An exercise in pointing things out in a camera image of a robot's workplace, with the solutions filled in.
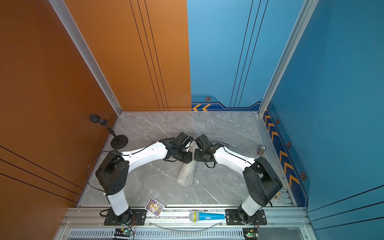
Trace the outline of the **clear bubble wrap sheet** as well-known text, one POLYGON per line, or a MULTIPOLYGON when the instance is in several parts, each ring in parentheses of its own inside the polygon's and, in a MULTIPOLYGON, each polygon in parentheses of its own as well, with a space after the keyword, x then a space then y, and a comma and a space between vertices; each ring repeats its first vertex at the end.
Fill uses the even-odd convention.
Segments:
POLYGON ((189 152, 192 153, 192 160, 188 164, 183 164, 182 168, 177 177, 177 183, 181 186, 192 186, 194 172, 197 165, 195 161, 195 150, 197 149, 197 144, 193 143, 189 152))

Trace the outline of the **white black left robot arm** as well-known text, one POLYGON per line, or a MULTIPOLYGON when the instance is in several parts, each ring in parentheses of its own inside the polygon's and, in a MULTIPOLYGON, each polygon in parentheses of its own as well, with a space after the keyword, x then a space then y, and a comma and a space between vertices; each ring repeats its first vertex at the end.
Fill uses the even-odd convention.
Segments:
POLYGON ((175 138, 161 139, 138 150, 122 153, 117 150, 110 151, 95 175, 104 189, 114 215, 120 217, 130 210, 124 188, 131 171, 157 160, 188 164, 193 159, 190 152, 193 141, 193 137, 181 132, 175 138))

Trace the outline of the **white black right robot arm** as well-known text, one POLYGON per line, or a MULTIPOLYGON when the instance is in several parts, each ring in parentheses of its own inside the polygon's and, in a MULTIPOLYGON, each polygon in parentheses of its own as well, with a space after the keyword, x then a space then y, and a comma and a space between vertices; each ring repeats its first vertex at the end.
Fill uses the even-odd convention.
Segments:
POLYGON ((195 150, 196 161, 225 165, 243 175, 249 193, 239 207, 239 216, 243 219, 266 207, 282 189, 282 181, 266 158, 240 155, 221 143, 211 142, 206 135, 199 136, 195 142, 198 146, 195 150))

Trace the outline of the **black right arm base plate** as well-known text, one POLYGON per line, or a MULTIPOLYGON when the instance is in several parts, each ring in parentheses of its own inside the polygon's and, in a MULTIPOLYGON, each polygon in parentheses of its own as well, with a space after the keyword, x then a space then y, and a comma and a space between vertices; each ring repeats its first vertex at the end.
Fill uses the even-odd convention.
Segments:
POLYGON ((240 209, 226 209, 225 210, 226 223, 229 226, 235 225, 267 225, 267 217, 263 209, 258 210, 252 216, 249 216, 240 209))

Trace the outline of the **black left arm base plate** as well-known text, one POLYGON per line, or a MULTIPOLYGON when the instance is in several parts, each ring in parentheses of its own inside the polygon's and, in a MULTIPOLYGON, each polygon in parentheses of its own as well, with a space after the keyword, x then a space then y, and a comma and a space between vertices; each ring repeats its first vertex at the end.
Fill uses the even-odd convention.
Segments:
POLYGON ((146 221, 147 211, 144 209, 128 209, 120 216, 109 208, 100 212, 100 216, 105 219, 105 226, 143 226, 146 221))

